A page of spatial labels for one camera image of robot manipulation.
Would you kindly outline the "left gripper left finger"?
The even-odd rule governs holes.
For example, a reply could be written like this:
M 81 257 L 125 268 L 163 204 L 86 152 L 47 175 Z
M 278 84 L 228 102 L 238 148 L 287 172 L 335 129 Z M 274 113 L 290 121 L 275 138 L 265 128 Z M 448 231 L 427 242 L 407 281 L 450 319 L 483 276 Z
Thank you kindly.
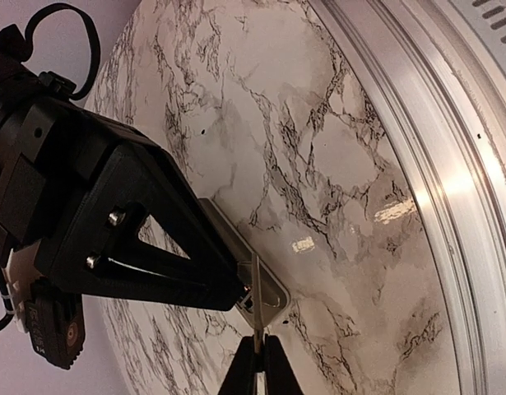
M 219 390 L 219 395 L 257 393 L 256 354 L 251 336 L 243 337 Z

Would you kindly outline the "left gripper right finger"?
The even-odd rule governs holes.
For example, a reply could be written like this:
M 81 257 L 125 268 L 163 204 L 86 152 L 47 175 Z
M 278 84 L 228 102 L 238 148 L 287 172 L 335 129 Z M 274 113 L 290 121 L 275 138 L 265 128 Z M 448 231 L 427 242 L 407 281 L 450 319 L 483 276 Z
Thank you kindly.
M 269 395 L 300 394 L 300 386 L 277 336 L 266 335 L 263 347 L 263 371 Z

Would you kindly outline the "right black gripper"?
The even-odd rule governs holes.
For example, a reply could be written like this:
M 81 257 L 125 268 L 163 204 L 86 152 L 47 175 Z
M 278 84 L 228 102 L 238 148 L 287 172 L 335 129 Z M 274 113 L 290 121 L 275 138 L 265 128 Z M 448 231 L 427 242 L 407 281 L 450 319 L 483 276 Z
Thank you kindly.
M 35 267 L 66 292 L 219 311 L 246 295 L 168 152 L 0 72 L 0 263 L 43 238 Z

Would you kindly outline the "grey remote control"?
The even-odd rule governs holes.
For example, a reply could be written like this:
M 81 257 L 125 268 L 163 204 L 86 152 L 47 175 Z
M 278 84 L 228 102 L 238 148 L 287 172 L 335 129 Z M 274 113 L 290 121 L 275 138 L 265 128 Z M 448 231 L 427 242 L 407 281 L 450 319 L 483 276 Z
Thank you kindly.
M 207 197 L 199 198 L 203 210 L 218 234 L 226 243 L 237 262 L 238 278 L 246 287 L 247 294 L 236 308 L 251 328 L 254 327 L 253 277 L 260 281 L 261 315 L 265 327 L 272 324 L 290 303 L 290 294 L 275 273 L 266 265 L 249 242 L 238 232 L 224 212 Z

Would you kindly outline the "grey battery cover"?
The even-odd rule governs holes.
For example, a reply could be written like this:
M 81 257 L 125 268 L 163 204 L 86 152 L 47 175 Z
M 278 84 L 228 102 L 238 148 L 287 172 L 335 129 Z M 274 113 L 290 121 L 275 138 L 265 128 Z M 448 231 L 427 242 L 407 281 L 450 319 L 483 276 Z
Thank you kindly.
M 262 292 L 261 292 L 261 275 L 260 260 L 256 253 L 252 254 L 252 292 L 253 292 L 253 342 L 254 352 L 257 356 L 262 353 L 263 343 L 263 322 L 262 322 Z

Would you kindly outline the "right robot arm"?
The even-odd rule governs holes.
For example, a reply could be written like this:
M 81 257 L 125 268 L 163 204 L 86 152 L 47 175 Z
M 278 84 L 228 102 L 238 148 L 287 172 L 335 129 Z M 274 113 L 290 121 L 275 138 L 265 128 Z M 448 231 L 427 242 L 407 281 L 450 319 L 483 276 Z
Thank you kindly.
M 79 108 L 2 50 L 0 266 L 31 245 L 61 290 L 227 311 L 237 261 L 174 158 L 136 129 Z

